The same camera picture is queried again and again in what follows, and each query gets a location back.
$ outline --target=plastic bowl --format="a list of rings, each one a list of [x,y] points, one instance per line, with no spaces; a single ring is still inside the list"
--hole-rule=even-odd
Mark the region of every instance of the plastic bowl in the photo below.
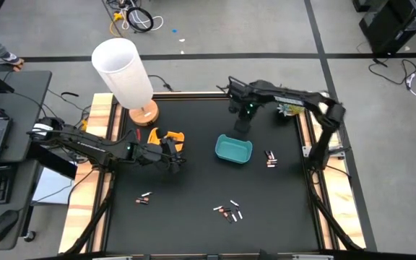
[[[217,138],[214,151],[223,160],[243,164],[250,160],[253,144],[250,141],[244,142],[221,134]]]

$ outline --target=white lamp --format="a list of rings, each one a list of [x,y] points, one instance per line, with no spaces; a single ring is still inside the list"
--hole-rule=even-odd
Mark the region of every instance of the white lamp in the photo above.
[[[92,65],[135,124],[148,126],[157,120],[152,85],[133,42],[106,40],[92,52]]]

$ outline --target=computer mouse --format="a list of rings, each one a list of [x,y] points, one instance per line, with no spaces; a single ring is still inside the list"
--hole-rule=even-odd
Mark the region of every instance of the computer mouse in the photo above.
[[[19,219],[17,210],[7,210],[0,216],[0,242],[6,237],[7,233],[14,227]]]

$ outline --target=black computer case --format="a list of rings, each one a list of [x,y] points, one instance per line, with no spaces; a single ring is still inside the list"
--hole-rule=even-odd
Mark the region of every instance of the black computer case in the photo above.
[[[370,9],[371,0],[352,0],[355,10],[358,12],[366,12]]]
[[[416,33],[416,0],[371,1],[359,23],[372,51],[394,54]]]

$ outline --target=gray desk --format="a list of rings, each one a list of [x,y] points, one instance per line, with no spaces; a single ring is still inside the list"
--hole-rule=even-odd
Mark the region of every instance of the gray desk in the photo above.
[[[0,215],[8,209],[19,210],[17,224],[9,231],[9,234],[0,242],[0,250],[9,250],[15,247],[17,239],[22,232],[22,227],[27,216],[28,204],[35,192],[38,176],[42,167],[35,160],[21,162],[18,165],[16,178],[12,187],[11,199],[8,204],[0,204]]]
[[[16,93],[28,96],[40,104],[44,102],[51,76],[50,71],[23,71],[11,74],[0,72],[0,78],[5,79],[5,82],[13,87]],[[26,132],[32,130],[39,117],[40,107],[36,103],[18,95],[0,94],[0,108],[12,118],[11,129],[6,140],[7,148],[1,154],[0,163],[14,163],[18,167],[9,203],[0,204],[0,215],[8,209],[19,210],[17,224],[0,242],[0,250],[9,250],[14,248],[23,225],[30,221],[29,206],[43,170],[41,165],[66,163],[75,171],[76,167],[62,159],[61,162],[53,161],[57,156],[49,155],[50,152],[31,143]]]
[[[43,104],[48,91],[52,73],[50,71],[21,71],[17,73],[0,72],[0,79],[14,88],[16,93],[25,95]],[[0,108],[12,118],[9,136],[6,140],[7,148],[2,152],[0,163],[22,162],[30,148],[30,136],[27,131],[40,115],[40,107],[25,97],[14,94],[0,94]]]

